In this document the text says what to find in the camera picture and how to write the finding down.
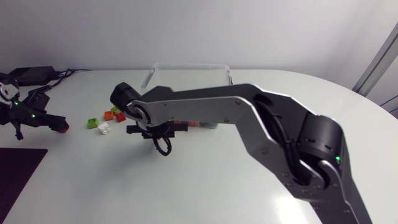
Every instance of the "transparent plastic container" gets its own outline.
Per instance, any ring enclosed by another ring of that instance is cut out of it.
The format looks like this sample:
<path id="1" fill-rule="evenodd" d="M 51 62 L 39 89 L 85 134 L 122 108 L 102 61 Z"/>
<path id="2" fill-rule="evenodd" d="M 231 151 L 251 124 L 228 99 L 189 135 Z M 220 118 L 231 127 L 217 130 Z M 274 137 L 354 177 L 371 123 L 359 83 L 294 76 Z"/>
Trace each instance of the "transparent plastic container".
<path id="1" fill-rule="evenodd" d="M 156 86 L 167 86 L 173 91 L 183 91 L 226 85 L 232 85 L 227 65 L 156 63 L 141 85 L 141 94 Z M 217 127 L 216 123 L 199 121 L 175 121 L 175 123 L 188 123 L 189 126 L 203 128 Z"/>

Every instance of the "orange toy block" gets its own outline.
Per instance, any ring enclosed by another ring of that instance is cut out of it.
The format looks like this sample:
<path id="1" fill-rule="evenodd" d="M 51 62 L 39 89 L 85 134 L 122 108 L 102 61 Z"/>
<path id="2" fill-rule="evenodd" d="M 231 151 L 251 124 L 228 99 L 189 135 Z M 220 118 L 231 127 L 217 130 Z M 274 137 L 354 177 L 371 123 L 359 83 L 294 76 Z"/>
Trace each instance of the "orange toy block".
<path id="1" fill-rule="evenodd" d="M 113 116 L 114 116 L 113 111 L 107 111 L 104 113 L 104 120 L 105 121 L 113 120 Z"/>

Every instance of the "toy block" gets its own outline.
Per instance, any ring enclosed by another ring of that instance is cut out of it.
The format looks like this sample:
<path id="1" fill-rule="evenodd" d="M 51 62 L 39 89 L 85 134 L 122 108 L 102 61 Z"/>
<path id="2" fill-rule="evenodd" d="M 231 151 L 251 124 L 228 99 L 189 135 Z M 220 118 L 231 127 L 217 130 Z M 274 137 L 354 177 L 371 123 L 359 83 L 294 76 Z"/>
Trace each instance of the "toy block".
<path id="1" fill-rule="evenodd" d="M 87 128 L 96 128 L 98 127 L 98 119 L 91 118 L 87 121 Z"/>
<path id="2" fill-rule="evenodd" d="M 199 127 L 199 121 L 189 121 L 188 126 Z"/>
<path id="3" fill-rule="evenodd" d="M 117 108 L 115 106 L 111 108 L 111 111 L 113 111 L 113 113 L 115 113 L 115 114 L 122 113 L 122 111 L 120 111 L 119 108 Z"/>
<path id="4" fill-rule="evenodd" d="M 99 130 L 101 131 L 102 134 L 108 134 L 111 131 L 111 128 L 107 124 L 107 122 L 104 122 L 98 126 Z"/>
<path id="5" fill-rule="evenodd" d="M 125 121 L 125 120 L 126 120 L 126 117 L 124 116 L 123 113 L 119 113 L 119 114 L 116 115 L 116 119 L 117 119 L 117 121 L 120 123 L 120 122 L 122 122 L 122 121 Z"/>
<path id="6" fill-rule="evenodd" d="M 104 113 L 104 120 L 105 121 L 113 120 L 113 116 L 114 116 L 113 111 L 107 111 Z"/>

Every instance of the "green block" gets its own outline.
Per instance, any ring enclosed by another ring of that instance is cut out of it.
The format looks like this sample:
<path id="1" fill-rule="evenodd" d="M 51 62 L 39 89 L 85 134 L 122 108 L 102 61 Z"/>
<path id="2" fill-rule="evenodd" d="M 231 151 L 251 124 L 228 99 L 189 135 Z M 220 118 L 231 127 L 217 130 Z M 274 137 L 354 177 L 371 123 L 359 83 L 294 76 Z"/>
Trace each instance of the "green block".
<path id="1" fill-rule="evenodd" d="M 88 128 L 96 128 L 96 127 L 98 127 L 98 119 L 96 119 L 96 118 L 89 119 L 87 121 L 87 127 Z"/>
<path id="2" fill-rule="evenodd" d="M 111 111 L 113 111 L 113 113 L 115 113 L 115 114 L 119 114 L 119 113 L 122 113 L 122 111 L 120 111 L 117 107 L 112 107 L 111 108 Z"/>

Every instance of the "black wire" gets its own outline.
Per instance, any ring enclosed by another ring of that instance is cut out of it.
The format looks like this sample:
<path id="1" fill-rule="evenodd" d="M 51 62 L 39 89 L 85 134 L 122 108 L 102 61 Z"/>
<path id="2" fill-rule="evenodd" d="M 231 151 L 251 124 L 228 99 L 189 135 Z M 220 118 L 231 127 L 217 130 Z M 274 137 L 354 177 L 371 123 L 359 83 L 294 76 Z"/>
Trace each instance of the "black wire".
<path id="1" fill-rule="evenodd" d="M 22 135 L 21 132 L 21 124 L 18 123 L 17 121 L 10 121 L 10 123 L 15 127 L 16 130 L 16 137 L 18 140 L 22 140 L 24 138 L 24 136 Z"/>
<path id="2" fill-rule="evenodd" d="M 271 131 L 270 134 L 272 137 L 282 145 L 292 175 L 302 184 L 307 185 L 311 175 L 301 165 L 300 156 L 295 148 L 294 140 L 289 138 L 287 131 L 279 120 L 280 116 L 274 114 L 265 103 L 258 100 L 255 100 L 255 103 L 261 111 L 260 117 L 264 125 Z"/>
<path id="3" fill-rule="evenodd" d="M 163 156 L 168 156 L 172 152 L 172 143 L 170 142 L 170 139 L 169 137 L 167 137 L 166 134 L 162 136 L 162 139 L 164 142 L 166 142 L 167 151 L 163 151 L 163 149 L 161 148 L 155 137 L 152 138 L 156 146 L 156 150 L 158 150 Z"/>
<path id="4" fill-rule="evenodd" d="M 91 70 L 89 70 L 89 69 L 66 69 L 65 71 L 61 71 L 61 72 L 53 72 L 53 74 L 52 74 L 52 79 L 53 80 L 58 80 L 57 82 L 55 82 L 54 84 L 52 84 L 52 85 L 46 85 L 46 86 L 43 86 L 43 87 L 40 87 L 40 88 L 37 88 L 37 89 L 34 89 L 34 90 L 31 90 L 30 92 L 33 92 L 33 91 L 38 91 L 38 92 L 40 92 L 40 93 L 45 93 L 46 91 L 49 91 L 49 90 L 51 90 L 52 88 L 54 88 L 54 87 L 56 87 L 57 85 L 59 85 L 61 82 L 62 82 L 62 80 L 64 80 L 64 79 L 66 79 L 66 78 L 68 78 L 68 77 L 70 77 L 72 74 L 74 74 L 75 72 L 77 72 L 77 71 L 91 71 Z"/>

